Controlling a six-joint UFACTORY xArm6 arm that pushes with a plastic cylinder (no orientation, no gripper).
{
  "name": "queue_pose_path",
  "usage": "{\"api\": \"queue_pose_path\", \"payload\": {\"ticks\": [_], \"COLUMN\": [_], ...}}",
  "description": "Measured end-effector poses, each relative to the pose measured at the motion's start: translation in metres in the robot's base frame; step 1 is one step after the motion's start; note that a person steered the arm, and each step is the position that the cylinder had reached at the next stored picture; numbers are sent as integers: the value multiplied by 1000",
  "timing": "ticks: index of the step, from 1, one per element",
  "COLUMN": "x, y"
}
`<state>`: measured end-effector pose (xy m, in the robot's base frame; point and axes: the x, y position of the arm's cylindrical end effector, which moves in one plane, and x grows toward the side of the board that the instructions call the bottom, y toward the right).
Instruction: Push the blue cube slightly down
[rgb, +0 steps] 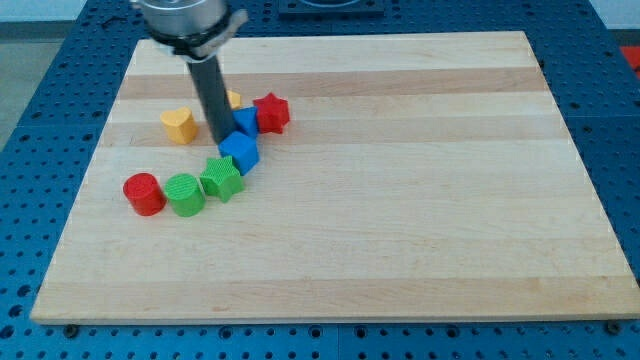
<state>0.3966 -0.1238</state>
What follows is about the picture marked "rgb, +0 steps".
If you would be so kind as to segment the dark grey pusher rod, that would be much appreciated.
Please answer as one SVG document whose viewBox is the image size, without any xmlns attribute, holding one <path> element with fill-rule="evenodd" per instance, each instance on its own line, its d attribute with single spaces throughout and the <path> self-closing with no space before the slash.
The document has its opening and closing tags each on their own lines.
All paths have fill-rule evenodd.
<svg viewBox="0 0 640 360">
<path fill-rule="evenodd" d="M 212 56 L 203 62 L 189 63 L 188 69 L 211 136 L 216 143 L 221 143 L 236 130 L 236 124 L 219 61 Z"/>
</svg>

